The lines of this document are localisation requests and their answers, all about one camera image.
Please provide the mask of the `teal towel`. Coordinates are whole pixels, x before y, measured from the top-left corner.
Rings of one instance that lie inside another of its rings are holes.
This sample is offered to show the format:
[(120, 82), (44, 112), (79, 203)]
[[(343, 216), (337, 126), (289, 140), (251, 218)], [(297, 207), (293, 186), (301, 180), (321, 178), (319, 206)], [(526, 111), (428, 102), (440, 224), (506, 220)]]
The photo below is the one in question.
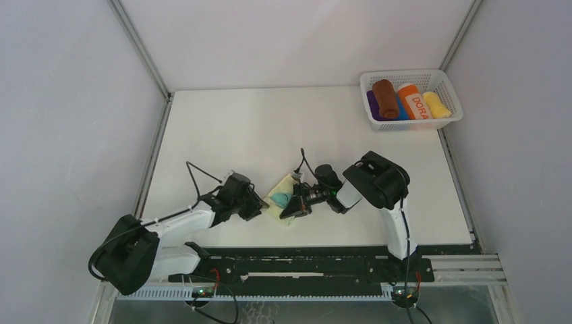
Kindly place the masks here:
[(292, 174), (286, 175), (264, 198), (263, 201), (268, 207), (263, 210), (263, 214), (279, 222), (281, 225), (290, 226), (294, 222), (294, 217), (280, 218), (281, 213), (290, 203), (293, 196), (293, 186), (299, 181)]

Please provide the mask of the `brown towel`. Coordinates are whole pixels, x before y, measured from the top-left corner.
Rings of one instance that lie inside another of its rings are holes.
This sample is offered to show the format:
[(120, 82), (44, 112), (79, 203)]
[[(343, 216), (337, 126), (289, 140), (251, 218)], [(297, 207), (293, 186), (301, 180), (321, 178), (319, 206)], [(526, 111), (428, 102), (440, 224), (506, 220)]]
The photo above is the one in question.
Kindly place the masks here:
[(377, 81), (372, 85), (372, 92), (378, 103), (378, 112), (386, 119), (397, 119), (400, 114), (397, 95), (391, 82), (387, 79)]

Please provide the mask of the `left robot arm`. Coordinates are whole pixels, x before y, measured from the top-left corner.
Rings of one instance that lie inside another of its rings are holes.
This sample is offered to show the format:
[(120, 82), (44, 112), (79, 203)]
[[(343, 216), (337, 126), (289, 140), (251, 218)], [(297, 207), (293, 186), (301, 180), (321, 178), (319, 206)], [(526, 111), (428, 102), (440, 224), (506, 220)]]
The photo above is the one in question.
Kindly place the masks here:
[(220, 186), (168, 216), (121, 217), (90, 256), (88, 270), (123, 295), (171, 275), (187, 274), (194, 281), (203, 281), (210, 275), (210, 255), (191, 242), (191, 234), (226, 222), (232, 215), (249, 221), (267, 208), (250, 179), (231, 172)]

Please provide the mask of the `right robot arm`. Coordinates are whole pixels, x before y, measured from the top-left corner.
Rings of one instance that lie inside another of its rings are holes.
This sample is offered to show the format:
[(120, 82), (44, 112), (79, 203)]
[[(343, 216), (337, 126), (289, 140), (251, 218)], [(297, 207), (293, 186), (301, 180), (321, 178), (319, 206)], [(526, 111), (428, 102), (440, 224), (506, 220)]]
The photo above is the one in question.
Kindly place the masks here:
[(343, 181), (329, 164), (309, 168), (309, 171), (316, 184), (311, 186), (295, 180), (291, 194), (271, 196), (273, 201), (279, 201), (281, 219), (309, 215), (312, 206), (320, 203), (326, 203), (335, 213), (345, 214), (365, 200), (382, 215), (387, 248), (394, 258), (389, 264), (391, 275), (406, 281), (416, 273), (417, 265), (412, 256), (417, 243), (406, 211), (410, 177), (401, 166), (369, 151), (343, 172)]

